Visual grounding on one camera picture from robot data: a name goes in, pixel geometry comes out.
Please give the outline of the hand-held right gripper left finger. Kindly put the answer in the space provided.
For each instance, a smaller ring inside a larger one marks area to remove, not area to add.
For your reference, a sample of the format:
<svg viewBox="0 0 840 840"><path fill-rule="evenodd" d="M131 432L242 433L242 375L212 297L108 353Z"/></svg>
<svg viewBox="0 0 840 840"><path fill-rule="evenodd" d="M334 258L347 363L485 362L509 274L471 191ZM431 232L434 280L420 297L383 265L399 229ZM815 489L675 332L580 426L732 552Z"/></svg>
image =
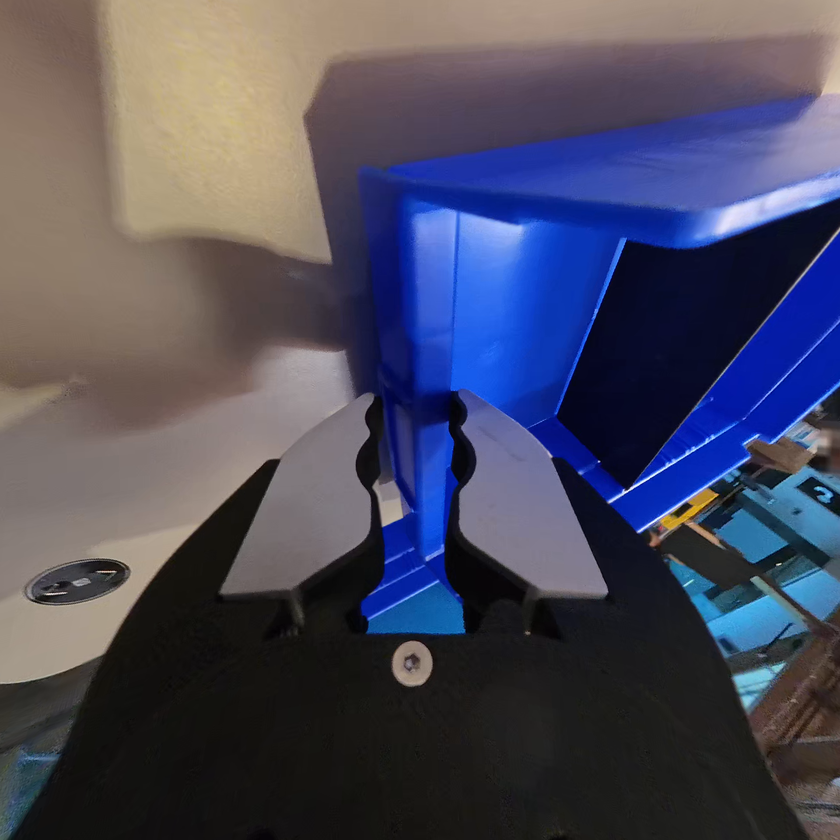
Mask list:
<svg viewBox="0 0 840 840"><path fill-rule="evenodd" d="M277 602L280 624L298 629L364 623L385 570L382 432L382 401L365 393L289 447L220 587L224 602Z"/></svg>

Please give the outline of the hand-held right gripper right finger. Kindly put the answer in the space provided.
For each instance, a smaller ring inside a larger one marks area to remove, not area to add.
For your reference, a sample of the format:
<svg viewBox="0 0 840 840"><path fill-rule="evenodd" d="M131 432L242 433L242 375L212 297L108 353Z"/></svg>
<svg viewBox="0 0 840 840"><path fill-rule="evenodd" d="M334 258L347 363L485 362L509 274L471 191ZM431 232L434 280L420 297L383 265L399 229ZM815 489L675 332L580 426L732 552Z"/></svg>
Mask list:
<svg viewBox="0 0 840 840"><path fill-rule="evenodd" d="M600 601L607 584L552 456L477 394L452 395L445 573L476 631L499 602L524 631L554 631L552 603Z"/></svg>

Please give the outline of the blue plastic bin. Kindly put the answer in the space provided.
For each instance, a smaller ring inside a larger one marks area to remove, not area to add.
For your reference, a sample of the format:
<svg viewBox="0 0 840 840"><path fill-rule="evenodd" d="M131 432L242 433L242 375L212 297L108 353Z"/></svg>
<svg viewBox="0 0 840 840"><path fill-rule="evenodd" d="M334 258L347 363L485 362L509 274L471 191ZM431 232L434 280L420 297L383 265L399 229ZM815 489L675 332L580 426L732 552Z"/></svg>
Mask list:
<svg viewBox="0 0 840 840"><path fill-rule="evenodd" d="M440 581L467 389L636 530L838 388L838 94L360 171L395 482Z"/></svg>

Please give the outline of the round table power socket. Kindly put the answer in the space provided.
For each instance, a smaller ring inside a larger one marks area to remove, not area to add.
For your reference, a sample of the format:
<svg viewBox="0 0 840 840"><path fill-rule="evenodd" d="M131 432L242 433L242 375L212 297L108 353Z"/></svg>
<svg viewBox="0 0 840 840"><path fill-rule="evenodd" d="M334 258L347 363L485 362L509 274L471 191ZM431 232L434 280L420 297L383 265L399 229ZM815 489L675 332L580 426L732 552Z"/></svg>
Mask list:
<svg viewBox="0 0 840 840"><path fill-rule="evenodd" d="M111 559L63 563L28 582L24 596L41 606L72 606L110 595L128 581L130 574L128 565Z"/></svg>

